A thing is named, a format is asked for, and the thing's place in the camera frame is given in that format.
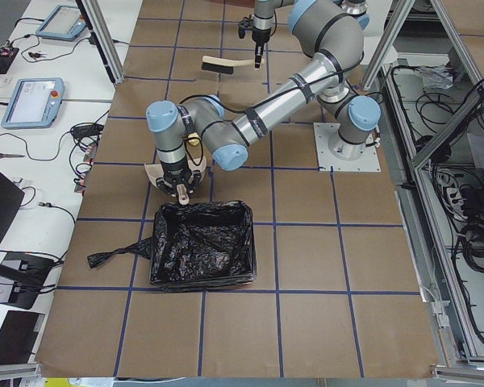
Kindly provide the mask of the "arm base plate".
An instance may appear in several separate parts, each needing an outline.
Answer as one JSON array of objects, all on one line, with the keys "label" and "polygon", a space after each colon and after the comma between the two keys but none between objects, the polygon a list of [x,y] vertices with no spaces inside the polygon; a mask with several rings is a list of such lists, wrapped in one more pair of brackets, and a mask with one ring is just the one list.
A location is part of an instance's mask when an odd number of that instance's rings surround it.
[{"label": "arm base plate", "polygon": [[340,138],[339,123],[314,123],[320,172],[380,173],[377,148],[369,133],[363,144],[347,144]]}]

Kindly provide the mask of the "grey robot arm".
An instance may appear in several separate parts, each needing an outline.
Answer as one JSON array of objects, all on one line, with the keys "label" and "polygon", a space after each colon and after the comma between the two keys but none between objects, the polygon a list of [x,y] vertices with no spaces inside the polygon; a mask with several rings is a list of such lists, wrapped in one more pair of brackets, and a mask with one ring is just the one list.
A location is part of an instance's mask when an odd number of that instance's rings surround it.
[{"label": "grey robot arm", "polygon": [[358,17],[367,11],[364,1],[255,1],[248,29],[256,45],[257,68],[271,36],[274,11],[284,6],[291,7],[287,27],[306,56],[322,54],[337,71],[361,63],[364,36]]},{"label": "grey robot arm", "polygon": [[242,166],[248,148],[274,127],[317,101],[340,125],[330,136],[330,152],[341,160],[356,160],[381,117],[373,98],[355,93],[346,77],[364,56],[363,31],[369,22],[364,1],[256,1],[253,17],[240,25],[240,35],[252,32],[255,64],[260,65],[269,41],[274,11],[290,6],[287,26],[310,63],[292,74],[262,101],[228,122],[215,95],[189,96],[183,103],[152,103],[146,110],[158,163],[145,165],[151,183],[181,204],[200,185],[206,162],[189,156],[188,137],[195,134],[215,163],[226,171]]}]

